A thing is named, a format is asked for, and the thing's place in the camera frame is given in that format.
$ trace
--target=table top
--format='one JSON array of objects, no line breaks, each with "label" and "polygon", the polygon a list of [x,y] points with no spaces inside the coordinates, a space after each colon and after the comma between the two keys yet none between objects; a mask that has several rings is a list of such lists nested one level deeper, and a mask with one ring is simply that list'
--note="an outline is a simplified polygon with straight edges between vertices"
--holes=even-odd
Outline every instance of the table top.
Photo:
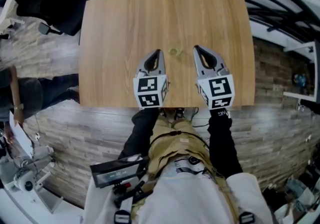
[{"label": "table top", "polygon": [[[89,0],[81,30],[80,103],[137,107],[133,78],[149,52],[164,52],[165,107],[205,107],[196,87],[195,45],[219,53],[233,75],[233,106],[253,105],[255,57],[244,0]],[[169,50],[181,50],[179,56]]]}]

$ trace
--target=black chair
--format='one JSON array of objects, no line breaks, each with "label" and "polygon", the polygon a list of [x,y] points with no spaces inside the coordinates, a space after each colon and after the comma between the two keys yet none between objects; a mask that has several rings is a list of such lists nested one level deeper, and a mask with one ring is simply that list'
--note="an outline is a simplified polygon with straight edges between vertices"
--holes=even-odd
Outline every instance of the black chair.
[{"label": "black chair", "polygon": [[16,0],[16,14],[43,19],[39,31],[43,34],[50,32],[74,36],[82,25],[84,9],[87,0]]}]

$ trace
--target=wooden table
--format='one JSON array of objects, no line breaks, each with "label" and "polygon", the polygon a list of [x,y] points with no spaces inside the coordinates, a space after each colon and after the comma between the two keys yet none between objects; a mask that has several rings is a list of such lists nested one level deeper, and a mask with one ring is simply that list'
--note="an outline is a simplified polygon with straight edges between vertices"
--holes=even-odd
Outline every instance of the wooden table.
[{"label": "wooden table", "polygon": [[[205,107],[193,47],[214,49],[233,74],[233,106],[253,105],[255,57],[244,0],[89,0],[81,30],[79,91],[83,106],[137,107],[133,78],[140,60],[164,52],[165,107]],[[171,48],[182,50],[169,55]]]}]

